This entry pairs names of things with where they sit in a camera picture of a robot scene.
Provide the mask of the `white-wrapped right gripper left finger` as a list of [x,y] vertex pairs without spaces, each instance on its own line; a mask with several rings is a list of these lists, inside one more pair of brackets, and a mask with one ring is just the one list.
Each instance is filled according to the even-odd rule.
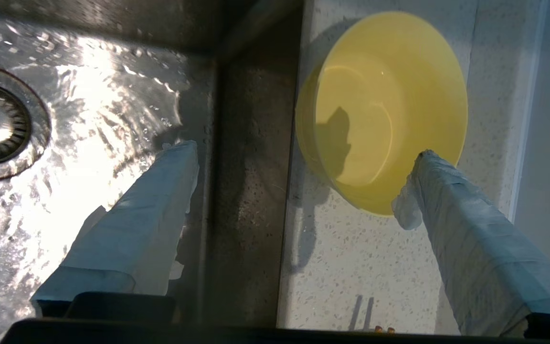
[[164,148],[151,167],[81,231],[31,298],[39,317],[83,292],[165,296],[199,176],[197,143]]

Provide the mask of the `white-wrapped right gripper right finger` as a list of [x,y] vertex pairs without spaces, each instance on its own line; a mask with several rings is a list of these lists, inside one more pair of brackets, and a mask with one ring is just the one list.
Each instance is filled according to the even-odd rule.
[[550,337],[550,259],[456,167],[420,152],[391,209],[425,227],[460,334]]

